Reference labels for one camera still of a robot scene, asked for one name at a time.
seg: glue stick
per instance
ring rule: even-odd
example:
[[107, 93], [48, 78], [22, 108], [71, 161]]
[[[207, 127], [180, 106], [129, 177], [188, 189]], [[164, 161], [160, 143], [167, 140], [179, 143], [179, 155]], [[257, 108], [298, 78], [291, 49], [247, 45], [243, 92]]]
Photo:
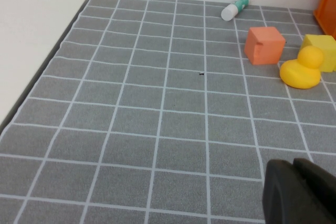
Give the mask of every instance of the glue stick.
[[222, 10], [222, 19], [225, 21], [230, 21], [238, 13], [240, 13], [245, 6], [249, 4], [250, 0], [235, 0], [232, 4], [229, 4]]

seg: grid square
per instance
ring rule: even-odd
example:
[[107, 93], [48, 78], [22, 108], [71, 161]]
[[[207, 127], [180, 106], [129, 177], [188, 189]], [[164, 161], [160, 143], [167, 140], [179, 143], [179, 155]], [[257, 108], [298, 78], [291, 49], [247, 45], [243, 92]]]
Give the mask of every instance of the grid square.
[[295, 116], [288, 100], [250, 97], [254, 118], [295, 122]]
[[206, 17], [220, 17], [223, 8], [221, 6], [205, 6]]
[[134, 12], [132, 10], [115, 10], [113, 19], [118, 20], [130, 20], [130, 21], [141, 21], [143, 17], [143, 12]]
[[91, 16], [91, 17], [100, 17], [100, 18], [110, 18], [113, 14], [114, 9], [106, 9], [106, 8], [96, 8], [87, 6], [82, 15]]
[[106, 33], [102, 41], [102, 45], [109, 47], [133, 48], [136, 35]]
[[149, 170], [101, 167], [91, 202], [146, 207]]
[[331, 97], [333, 98], [334, 102], [336, 101], [336, 85], [335, 84], [326, 84], [330, 94], [331, 94]]
[[145, 10], [146, 1], [143, 0], [120, 0], [118, 8], [130, 10]]
[[0, 157], [0, 194], [26, 196], [41, 162]]
[[203, 39], [204, 29], [196, 27], [184, 27], [175, 26], [174, 27], [174, 38], [184, 38], [184, 39]]
[[156, 172], [151, 208], [206, 213], [206, 177]]
[[299, 48], [284, 48], [280, 60], [294, 60], [298, 58]]
[[137, 43], [137, 48], [168, 52], [169, 43], [169, 38], [140, 36]]
[[79, 45], [64, 41], [57, 51], [56, 56], [63, 56], [70, 59], [90, 60], [95, 50], [95, 46]]
[[289, 22], [289, 23], [293, 22], [289, 12], [275, 12], [264, 10], [263, 13], [266, 21]]
[[249, 119], [208, 117], [209, 140], [236, 144], [254, 145]]
[[184, 215], [171, 215], [162, 214], [159, 212], [151, 212], [149, 214], [149, 224], [172, 224], [172, 223], [183, 223], [183, 224], [207, 224], [206, 218], [184, 216]]
[[79, 17], [74, 27], [104, 31], [108, 23], [108, 19]]
[[144, 21], [171, 25], [173, 24], [173, 17], [174, 17], [173, 14], [146, 12]]
[[86, 61], [53, 58], [44, 75], [81, 79], [87, 67]]
[[160, 13], [174, 13], [175, 3], [149, 1], [147, 11], [160, 12]]
[[297, 24], [317, 25], [312, 14], [292, 13], [292, 16]]
[[293, 23], [266, 22], [267, 26], [274, 26], [281, 34], [298, 34]]
[[23, 200], [0, 198], [0, 222], [13, 223]]
[[162, 87], [164, 84], [164, 76], [165, 76], [164, 69], [132, 66], [128, 73], [126, 83]]
[[58, 126], [68, 107], [68, 103], [29, 99], [15, 122]]
[[114, 108], [100, 105], [74, 104], [64, 122], [65, 127], [107, 131]]
[[237, 25], [238, 30], [243, 30], [243, 31], [249, 31], [251, 27], [265, 26], [263, 21], [244, 20], [244, 19], [237, 19], [236, 25]]
[[300, 122], [335, 125], [336, 111], [332, 104], [294, 101]]
[[204, 113], [204, 92], [167, 89], [164, 109]]
[[131, 22], [127, 20], [114, 20], [107, 28], [108, 31], [115, 31], [117, 33], [138, 34], [140, 29], [140, 22]]
[[263, 76], [279, 78], [279, 68], [272, 65], [252, 65], [248, 60], [243, 60], [245, 74], [249, 76]]
[[301, 35], [306, 34], [317, 34], [323, 35], [323, 31], [319, 26], [312, 26], [312, 25], [298, 25]]
[[207, 74], [208, 91], [245, 94], [243, 76], [230, 76], [226, 74]]
[[206, 42], [206, 54], [239, 58], [237, 44]]
[[159, 109], [161, 107], [161, 97], [162, 88], [127, 85], [122, 92], [120, 105]]
[[161, 136], [205, 139], [203, 115], [163, 112]]
[[41, 77], [31, 93], [31, 97], [71, 101], [79, 81]]
[[112, 130], [156, 135], [159, 114], [158, 111], [119, 108]]
[[83, 82], [76, 101], [116, 104], [121, 85], [97, 82]]
[[303, 140], [296, 124], [255, 121], [260, 146], [304, 150]]
[[208, 112], [249, 117], [247, 99], [242, 95], [208, 93]]
[[170, 38], [172, 34], [172, 26], [143, 23], [140, 34]]
[[279, 80], [260, 77], [246, 77], [248, 93], [251, 95], [263, 95], [269, 97], [287, 98], [286, 86]]
[[271, 159], [282, 159], [293, 163], [294, 158], [302, 157], [309, 159], [305, 152], [293, 152], [293, 151], [282, 151], [282, 150], [272, 150], [261, 148], [260, 149], [262, 163], [264, 164], [264, 172], [266, 172], [267, 162]]
[[209, 72], [242, 74], [242, 65], [238, 58], [206, 57], [206, 70]]
[[233, 22], [223, 22], [222, 18], [218, 17], [206, 17], [205, 25], [207, 28], [235, 29]]
[[83, 206], [29, 200], [20, 220], [24, 223], [77, 223], [82, 212]]
[[204, 70], [204, 56], [170, 54], [169, 67], [175, 69]]
[[116, 66], [93, 62], [86, 75], [87, 80], [122, 82], [127, 66]]
[[103, 162], [108, 164], [152, 167], [155, 138], [111, 134]]
[[286, 39], [287, 47], [301, 47], [302, 39], [299, 35], [283, 34], [283, 37]]
[[156, 168], [205, 173], [205, 143], [160, 139]]
[[177, 25], [177, 26], [204, 27], [203, 26], [203, 17], [186, 16], [186, 15], [176, 14], [175, 25]]
[[167, 66], [167, 52], [135, 50], [132, 65], [165, 68]]
[[47, 162], [37, 179], [33, 197], [85, 201], [95, 166]]
[[61, 130], [49, 153], [50, 158], [98, 162], [105, 133]]
[[118, 0], [90, 0], [88, 5], [115, 8], [117, 3]]
[[73, 29], [70, 32], [67, 41], [82, 44], [98, 45], [102, 34], [103, 34], [102, 31]]
[[321, 82], [311, 89], [300, 90], [292, 87], [288, 87], [288, 89], [294, 99], [330, 101], [329, 95]]
[[237, 42], [236, 32], [234, 30], [206, 29], [206, 40], [217, 42]]
[[334, 82], [336, 83], [336, 74], [334, 73], [321, 73], [324, 81]]
[[176, 13], [203, 16], [203, 5], [188, 5], [178, 3], [176, 7]]
[[238, 218], [263, 219], [261, 182], [210, 178], [211, 213]]
[[314, 159], [315, 164], [327, 170], [333, 176], [336, 176], [336, 166], [335, 166], [336, 156], [312, 154], [312, 158]]
[[11, 125], [0, 142], [0, 152], [43, 157], [55, 129]]
[[246, 178], [260, 178], [257, 151], [254, 147], [209, 144], [210, 173]]
[[236, 15], [236, 19], [263, 20], [260, 10], [244, 10]]
[[204, 43], [197, 40], [173, 39], [171, 51], [201, 55], [204, 53]]
[[197, 72], [169, 70], [167, 87], [204, 90], [204, 76]]
[[145, 220], [144, 211], [113, 209], [106, 207], [89, 207], [85, 216], [85, 223], [141, 224]]
[[336, 153], [335, 128], [303, 125], [302, 130], [309, 150]]
[[99, 47], [94, 60], [107, 63], [128, 64], [132, 49]]

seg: white table surface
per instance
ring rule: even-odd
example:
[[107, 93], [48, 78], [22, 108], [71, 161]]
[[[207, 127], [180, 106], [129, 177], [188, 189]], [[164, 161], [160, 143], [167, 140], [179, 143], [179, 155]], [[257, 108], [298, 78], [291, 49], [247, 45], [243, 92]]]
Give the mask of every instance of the white table surface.
[[0, 124], [85, 0], [0, 0]]

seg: toy block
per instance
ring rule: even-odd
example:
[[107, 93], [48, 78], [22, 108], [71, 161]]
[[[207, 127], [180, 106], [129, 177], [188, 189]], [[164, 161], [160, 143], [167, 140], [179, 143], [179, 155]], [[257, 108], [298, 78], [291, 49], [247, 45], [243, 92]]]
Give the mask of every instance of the toy block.
[[244, 52], [253, 65], [277, 64], [285, 43], [275, 27], [251, 27]]
[[306, 46], [315, 46], [322, 50], [324, 61], [320, 66], [321, 72], [336, 71], [336, 41], [332, 36], [307, 34], [300, 50]]

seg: black object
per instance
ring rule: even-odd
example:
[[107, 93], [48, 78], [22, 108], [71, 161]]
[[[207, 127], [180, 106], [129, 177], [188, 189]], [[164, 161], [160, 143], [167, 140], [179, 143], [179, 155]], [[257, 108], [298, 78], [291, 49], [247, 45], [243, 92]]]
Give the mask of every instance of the black object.
[[336, 223], [336, 178], [304, 158], [272, 159], [262, 203], [266, 224]]

